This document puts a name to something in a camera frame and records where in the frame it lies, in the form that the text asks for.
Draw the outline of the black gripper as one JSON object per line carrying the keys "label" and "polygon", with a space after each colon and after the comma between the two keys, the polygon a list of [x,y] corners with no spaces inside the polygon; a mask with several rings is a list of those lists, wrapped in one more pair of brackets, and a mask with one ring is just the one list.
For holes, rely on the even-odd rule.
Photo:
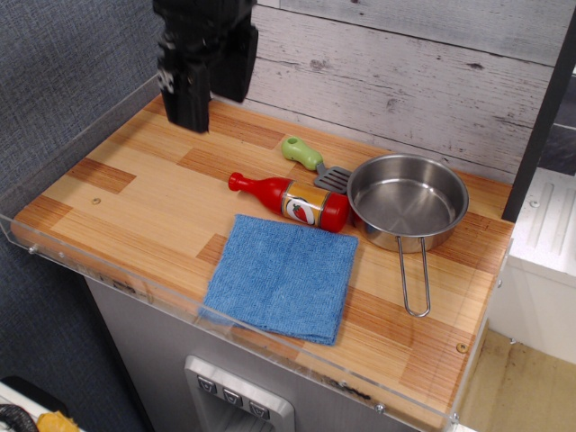
{"label": "black gripper", "polygon": [[[154,1],[165,24],[158,42],[157,82],[168,120],[209,130],[211,91],[242,103],[256,62],[254,1]],[[211,64],[210,75],[206,64]]]}

